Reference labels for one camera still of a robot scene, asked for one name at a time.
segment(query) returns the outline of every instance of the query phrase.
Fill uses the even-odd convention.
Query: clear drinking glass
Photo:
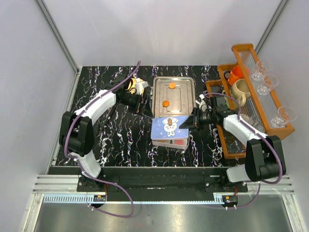
[[[263,80],[256,91],[261,95],[266,95],[270,93],[270,91],[272,91],[278,84],[279,79],[276,76],[267,74],[263,76]]]
[[[269,63],[267,60],[259,60],[255,65],[254,73],[251,77],[255,81],[260,81],[263,79],[263,76],[266,74],[266,72],[270,71],[271,69],[271,63]]]
[[[296,112],[289,106],[282,106],[278,109],[278,114],[272,118],[271,124],[276,128],[285,127],[286,124],[296,119]]]
[[[255,129],[257,129],[258,131],[264,133],[265,129],[262,126],[260,117],[258,115],[253,115],[249,118],[248,123],[253,126]]]

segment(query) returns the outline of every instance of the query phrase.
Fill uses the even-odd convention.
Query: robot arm
[[[139,78],[129,79],[123,85],[102,97],[105,92],[122,82],[125,78],[124,75],[118,74],[113,85],[105,85],[103,90],[100,90],[94,97],[94,99],[97,99],[96,101],[90,101],[74,113],[65,112],[62,116],[59,143],[64,147],[73,120],[84,111],[74,125],[69,138],[68,150],[79,160],[83,169],[92,177],[98,177],[101,171],[92,151],[94,146],[93,125],[110,107],[122,103],[127,105],[128,111],[133,114],[153,117],[149,106],[149,94],[144,92],[148,83]]]
[[[261,133],[245,122],[238,119],[235,111],[229,110],[223,96],[211,97],[210,110],[202,111],[194,108],[188,119],[179,126],[180,129],[204,130],[208,124],[219,124],[226,131],[232,133],[246,146],[245,164],[229,168],[227,177],[230,182],[260,181],[279,176],[279,165],[274,154],[257,133],[265,138],[276,151],[281,160],[282,173],[286,173],[281,140],[277,136],[268,136]]]

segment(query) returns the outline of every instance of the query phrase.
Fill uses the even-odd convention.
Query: orange mug
[[[236,81],[238,81],[239,79],[243,79],[243,74],[242,71],[240,69],[239,65],[236,65],[232,71],[225,71],[224,72],[224,77],[225,79],[230,83],[230,85],[232,86]]]

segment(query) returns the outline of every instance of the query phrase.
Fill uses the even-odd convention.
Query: gray floor
[[[240,203],[249,200],[240,196]],[[125,214],[129,205],[102,208]],[[116,218],[83,204],[43,203],[35,232],[291,232],[283,200],[259,196],[244,209],[220,210],[201,205],[136,205],[134,217]]]

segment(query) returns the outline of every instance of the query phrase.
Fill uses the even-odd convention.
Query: wooden dish rack
[[[234,64],[219,65],[218,71],[221,79],[216,81],[207,81],[207,91],[212,92],[214,91],[214,87],[222,86],[225,93],[230,96],[229,90],[231,86],[224,78],[224,72],[231,71],[234,66],[239,65],[251,93],[251,97],[247,99],[246,104],[241,108],[241,113],[247,115],[248,117],[258,115],[266,134],[276,135],[280,139],[284,139],[295,130],[290,123],[284,128],[275,128],[270,123],[271,119],[278,113],[278,108],[281,107],[281,103],[275,90],[272,90],[265,96],[262,96],[256,92],[259,82],[252,81],[250,74],[254,72],[255,64],[259,61],[259,58],[253,48],[253,45],[251,43],[236,44],[232,47],[232,51],[234,52],[237,62]],[[235,110],[233,101],[231,99],[228,99],[228,101],[231,109]],[[217,126],[217,129],[224,157],[226,159],[245,157],[246,153],[243,151],[239,153],[231,153],[228,151],[224,131],[220,126]]]

